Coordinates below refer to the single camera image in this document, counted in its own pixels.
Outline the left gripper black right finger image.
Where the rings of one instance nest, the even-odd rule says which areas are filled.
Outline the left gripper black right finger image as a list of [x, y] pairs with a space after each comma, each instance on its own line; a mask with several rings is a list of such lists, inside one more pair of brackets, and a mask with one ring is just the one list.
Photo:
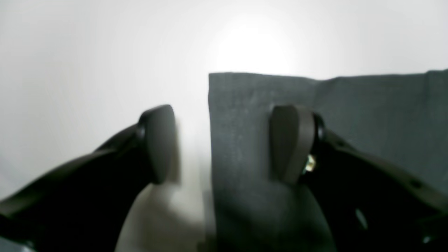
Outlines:
[[447, 196], [352, 147], [308, 107], [275, 106], [272, 167], [316, 199], [339, 251], [446, 252]]

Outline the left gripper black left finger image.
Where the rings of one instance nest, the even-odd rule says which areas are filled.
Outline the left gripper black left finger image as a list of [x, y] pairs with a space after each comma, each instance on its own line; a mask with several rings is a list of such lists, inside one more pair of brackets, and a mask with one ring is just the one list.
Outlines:
[[1, 251], [115, 251], [137, 196], [167, 179], [175, 145], [173, 107], [146, 110], [93, 152], [2, 199]]

